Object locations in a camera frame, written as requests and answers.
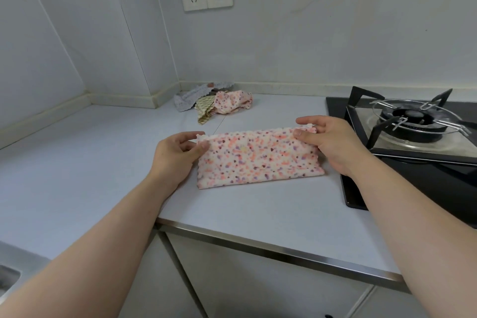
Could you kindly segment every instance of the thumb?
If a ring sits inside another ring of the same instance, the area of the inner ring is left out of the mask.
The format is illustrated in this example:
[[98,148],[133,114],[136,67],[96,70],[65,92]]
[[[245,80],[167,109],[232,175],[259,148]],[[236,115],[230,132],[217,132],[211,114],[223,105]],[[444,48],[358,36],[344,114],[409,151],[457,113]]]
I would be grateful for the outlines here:
[[297,128],[293,131],[293,136],[300,141],[309,143],[310,145],[320,146],[323,143],[323,134],[311,133]]
[[186,155],[191,162],[194,162],[195,160],[200,158],[200,156],[206,153],[209,147],[209,141],[201,141],[197,145],[195,145],[195,147],[192,148],[190,151],[187,151]]

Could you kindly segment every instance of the white cabinet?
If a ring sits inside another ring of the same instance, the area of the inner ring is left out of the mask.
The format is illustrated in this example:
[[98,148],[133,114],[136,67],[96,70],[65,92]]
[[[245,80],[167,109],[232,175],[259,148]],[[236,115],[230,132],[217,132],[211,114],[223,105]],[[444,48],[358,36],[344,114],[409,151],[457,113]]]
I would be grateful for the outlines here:
[[366,283],[167,234],[209,318],[347,316]]
[[407,293],[376,287],[353,318],[428,318],[417,299]]
[[202,318],[161,240],[146,250],[119,318]]

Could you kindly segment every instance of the gas stove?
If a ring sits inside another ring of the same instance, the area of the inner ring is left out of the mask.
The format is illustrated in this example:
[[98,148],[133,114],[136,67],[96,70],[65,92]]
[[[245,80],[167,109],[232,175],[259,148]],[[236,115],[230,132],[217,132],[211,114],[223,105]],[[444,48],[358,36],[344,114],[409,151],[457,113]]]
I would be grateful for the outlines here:
[[[477,103],[448,102],[451,92],[418,101],[353,87],[349,98],[326,103],[330,116],[346,119],[371,153],[477,227]],[[352,179],[341,178],[346,205],[367,209]]]

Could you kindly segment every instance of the hand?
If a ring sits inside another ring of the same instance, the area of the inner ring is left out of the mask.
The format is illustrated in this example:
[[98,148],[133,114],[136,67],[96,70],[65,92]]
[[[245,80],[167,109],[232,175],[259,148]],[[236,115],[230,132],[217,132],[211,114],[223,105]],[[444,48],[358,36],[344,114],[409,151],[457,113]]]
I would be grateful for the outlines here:
[[299,125],[313,123],[317,133],[296,129],[296,139],[318,146],[331,166],[343,175],[350,175],[363,158],[373,156],[361,143],[348,122],[331,116],[307,116],[296,119]]
[[208,141],[199,144],[190,141],[203,134],[203,131],[181,132],[160,141],[149,176],[170,183],[176,189],[188,176],[194,161],[210,147]]

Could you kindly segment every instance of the pink crumpled cloth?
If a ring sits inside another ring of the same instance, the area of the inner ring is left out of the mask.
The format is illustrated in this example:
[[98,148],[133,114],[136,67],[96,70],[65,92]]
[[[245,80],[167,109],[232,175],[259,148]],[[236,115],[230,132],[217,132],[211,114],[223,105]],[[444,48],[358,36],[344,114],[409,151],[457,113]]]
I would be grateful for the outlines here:
[[222,92],[219,91],[215,95],[214,107],[211,111],[220,114],[231,114],[238,112],[239,109],[245,108],[248,110],[252,107],[253,97],[251,93],[240,91]]
[[[298,127],[316,132],[312,124]],[[295,128],[197,136],[209,150],[199,158],[199,189],[324,174],[318,148],[295,139]]]

